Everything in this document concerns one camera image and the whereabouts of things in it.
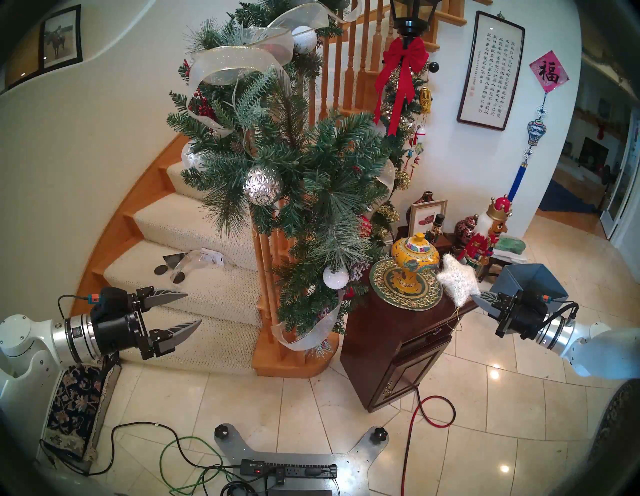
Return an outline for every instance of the fireplace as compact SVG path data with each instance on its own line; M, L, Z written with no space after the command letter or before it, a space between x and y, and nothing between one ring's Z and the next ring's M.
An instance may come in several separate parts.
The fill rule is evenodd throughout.
M600 175L605 162L607 161L609 149L593 141L591 138L584 138L584 144L578 157L578 163L587 169Z

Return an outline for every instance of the gold bell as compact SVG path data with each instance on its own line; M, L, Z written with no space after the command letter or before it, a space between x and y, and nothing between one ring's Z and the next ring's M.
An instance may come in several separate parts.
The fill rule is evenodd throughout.
M420 88L420 108L423 114L431 113L431 90L427 86Z

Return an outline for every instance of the red cable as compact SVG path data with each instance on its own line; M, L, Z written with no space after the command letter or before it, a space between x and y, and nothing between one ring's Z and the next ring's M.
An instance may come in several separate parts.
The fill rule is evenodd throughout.
M409 457L409 444L411 443L411 432L413 430L413 422L415 420L415 416L418 414L418 410L420 410L422 412L422 416L424 417L424 420L429 422L433 427L437 427L438 429L447 428L451 424L453 424L454 420L456 420L456 409L453 406L453 403L451 403L447 398L445 398L444 396L433 395L433 396L428 396L423 400L420 400L420 392L418 391L418 388L415 389L415 392L418 395L418 406L415 407L415 410L413 411L413 416L411 417L411 423L409 424L409 434L408 434L407 439L406 439L406 449L404 451L404 465L403 465L403 469L402 469L402 484L400 486L400 496L404 496L404 477L406 475L406 461L407 461L407 459ZM422 409L422 404L425 401L427 401L429 399L432 399L432 398L443 399L444 401L449 403L449 406L451 407L451 410L453 410L453 418L451 419L451 421L449 423L444 424L444 425L436 424L429 417L427 417L427 415L424 413L424 410Z

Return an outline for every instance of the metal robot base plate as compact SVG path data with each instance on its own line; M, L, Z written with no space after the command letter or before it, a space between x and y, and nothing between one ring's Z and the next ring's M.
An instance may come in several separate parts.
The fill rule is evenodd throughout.
M229 460L230 465L240 465L240 461L244 458L268 463L294 465L336 464L338 467L338 476L335 482L334 479L288 477L283 485L274 486L273 489L269 489L269 496L293 496L297 494L304 496L305 492L311 491L314 493L317 492L317 494L327 494L327 496L329 494L337 496L338 489L336 488L336 483L338 488L340 488L341 495L369 496L369 467L389 442L386 431L384 431L384 439L380 440L380 438L376 436L377 427L372 427L348 453L269 453L254 451L249 448L233 425L222 424L219 428L226 428L228 431L226 435L216 434L215 440L224 456ZM233 472L240 476L239 468L234 468ZM251 479L250 476L240 477L243 479ZM260 487L254 486L257 491L262 490L263 482L259 482ZM271 488L274 484L275 476L269 476L267 487Z

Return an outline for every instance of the red bow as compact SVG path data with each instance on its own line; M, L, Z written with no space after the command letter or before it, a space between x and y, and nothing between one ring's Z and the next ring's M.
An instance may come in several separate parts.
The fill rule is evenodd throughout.
M389 50L383 54L385 68L380 72L380 74L378 74L378 78L376 79L378 105L376 106L373 122L377 124L380 120L382 91L385 89L385 85L389 81L391 73L396 67L398 67L398 65L400 65L400 61L402 60L400 78L398 79L396 102L394 103L394 109L393 112L391 112L391 119L389 122L389 136L396 135L404 99L406 98L407 101L410 102L415 97L415 89L413 88L413 81L411 79L411 70L414 72L420 72L429 58L427 50L424 49L424 42L420 38L414 38L405 49L402 48L402 45L402 38L396 38L393 40L389 46Z

